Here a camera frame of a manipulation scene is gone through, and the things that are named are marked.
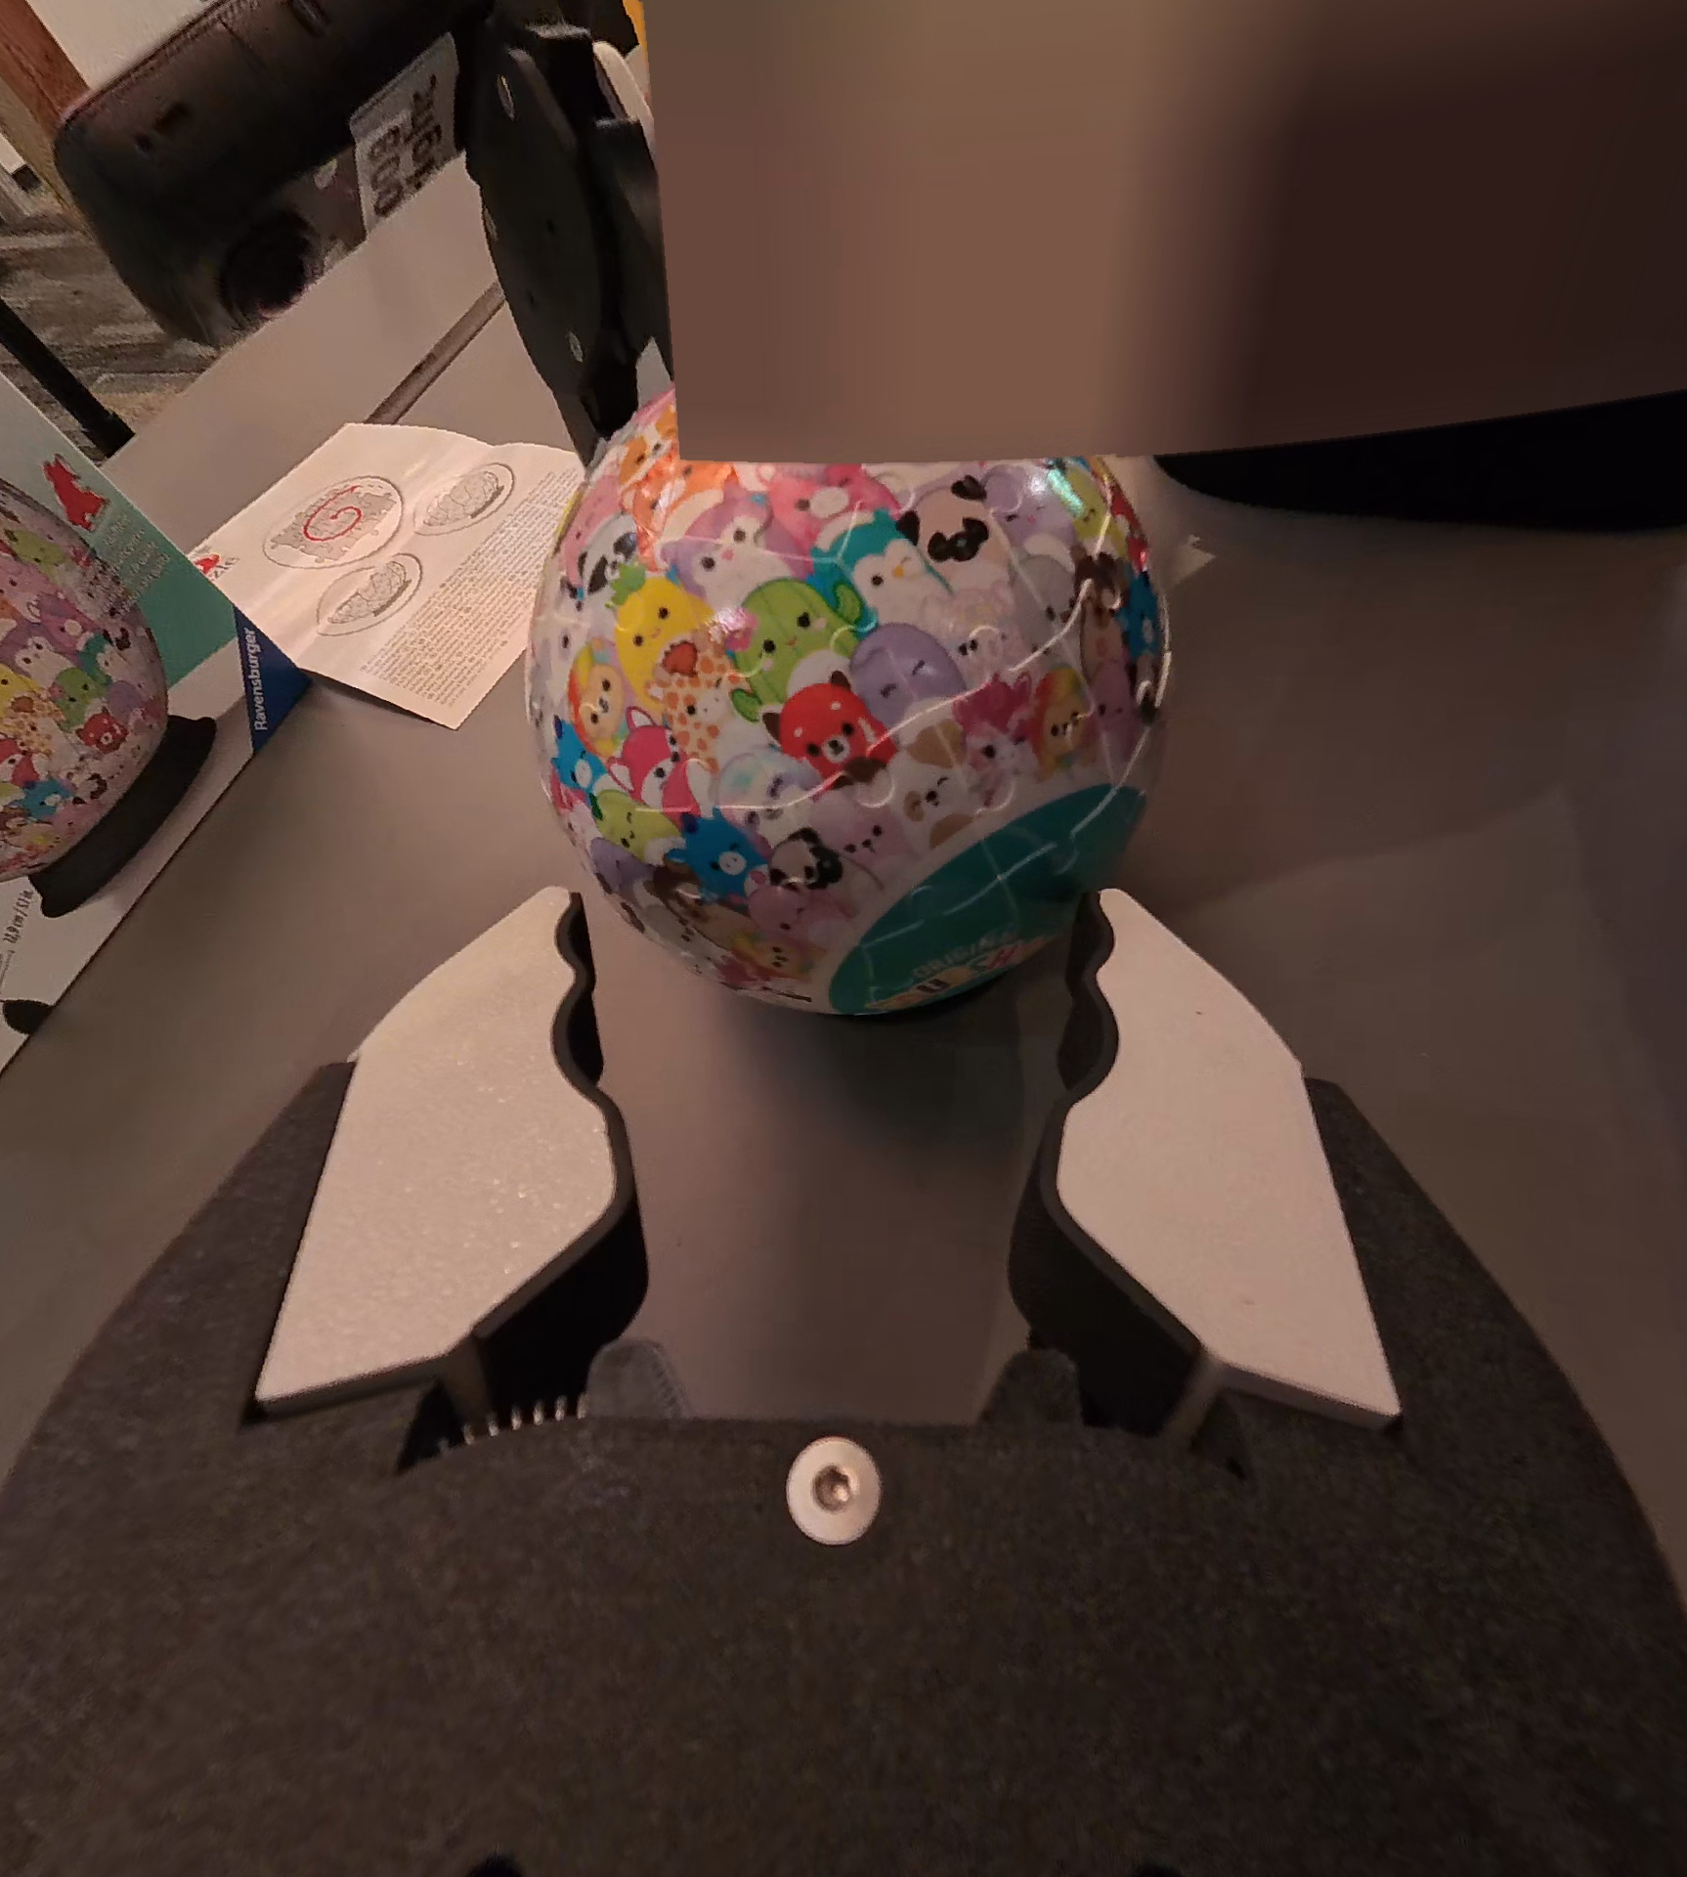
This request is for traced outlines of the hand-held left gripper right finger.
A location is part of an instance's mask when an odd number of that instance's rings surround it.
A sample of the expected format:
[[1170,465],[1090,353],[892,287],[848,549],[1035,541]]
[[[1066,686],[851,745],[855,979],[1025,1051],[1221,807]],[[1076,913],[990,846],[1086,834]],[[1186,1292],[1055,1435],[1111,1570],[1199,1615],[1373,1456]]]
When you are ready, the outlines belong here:
[[1401,1401],[1295,1053],[1129,893],[1064,956],[1061,1091],[1008,1288],[1055,1415],[1180,1448],[1227,1396],[1383,1435]]

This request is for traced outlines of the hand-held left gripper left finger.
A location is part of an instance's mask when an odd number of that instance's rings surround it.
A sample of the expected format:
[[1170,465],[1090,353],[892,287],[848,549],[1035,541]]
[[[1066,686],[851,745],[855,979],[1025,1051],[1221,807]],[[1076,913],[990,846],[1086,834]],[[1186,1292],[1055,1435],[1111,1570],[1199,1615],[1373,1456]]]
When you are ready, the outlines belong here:
[[545,887],[361,1040],[253,1403],[412,1388],[478,1441],[593,1411],[589,1368],[648,1280],[603,1093],[584,905]]

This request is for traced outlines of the colourful puzzle ball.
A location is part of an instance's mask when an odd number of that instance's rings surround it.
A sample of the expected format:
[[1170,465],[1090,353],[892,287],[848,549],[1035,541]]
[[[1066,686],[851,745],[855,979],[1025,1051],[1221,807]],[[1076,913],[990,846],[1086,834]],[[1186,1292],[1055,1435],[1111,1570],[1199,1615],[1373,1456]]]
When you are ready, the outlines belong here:
[[689,459],[605,443],[525,651],[560,829],[736,995],[891,1016],[1018,965],[1158,768],[1170,635],[1111,457]]

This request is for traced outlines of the colourful cardboard puzzle box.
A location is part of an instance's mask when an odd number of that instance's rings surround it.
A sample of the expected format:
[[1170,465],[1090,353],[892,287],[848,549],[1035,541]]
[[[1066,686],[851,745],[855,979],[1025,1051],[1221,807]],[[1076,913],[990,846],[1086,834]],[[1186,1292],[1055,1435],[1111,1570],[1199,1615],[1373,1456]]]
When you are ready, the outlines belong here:
[[0,371],[0,1075],[304,688]]

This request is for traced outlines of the folded white instruction leaflet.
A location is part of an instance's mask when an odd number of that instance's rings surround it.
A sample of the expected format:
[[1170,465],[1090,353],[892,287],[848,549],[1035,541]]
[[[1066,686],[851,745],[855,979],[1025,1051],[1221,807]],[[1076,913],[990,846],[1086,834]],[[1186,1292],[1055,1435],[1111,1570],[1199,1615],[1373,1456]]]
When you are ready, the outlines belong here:
[[351,424],[191,551],[298,668],[447,729],[525,655],[566,447]]

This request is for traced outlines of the black mesh pad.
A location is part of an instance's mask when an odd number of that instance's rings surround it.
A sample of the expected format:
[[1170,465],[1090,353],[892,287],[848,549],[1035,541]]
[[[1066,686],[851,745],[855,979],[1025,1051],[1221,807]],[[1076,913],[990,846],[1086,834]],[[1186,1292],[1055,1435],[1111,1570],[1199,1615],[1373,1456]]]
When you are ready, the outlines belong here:
[[1629,533],[1687,526],[1687,389],[1387,434],[1156,455],[1172,481],[1262,508]]

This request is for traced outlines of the wooden post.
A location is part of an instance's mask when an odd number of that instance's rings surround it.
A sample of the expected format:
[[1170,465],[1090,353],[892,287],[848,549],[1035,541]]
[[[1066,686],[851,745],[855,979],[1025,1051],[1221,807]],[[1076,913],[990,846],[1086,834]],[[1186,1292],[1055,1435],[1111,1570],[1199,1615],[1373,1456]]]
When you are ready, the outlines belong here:
[[0,76],[30,109],[60,113],[89,90],[28,2],[0,2]]

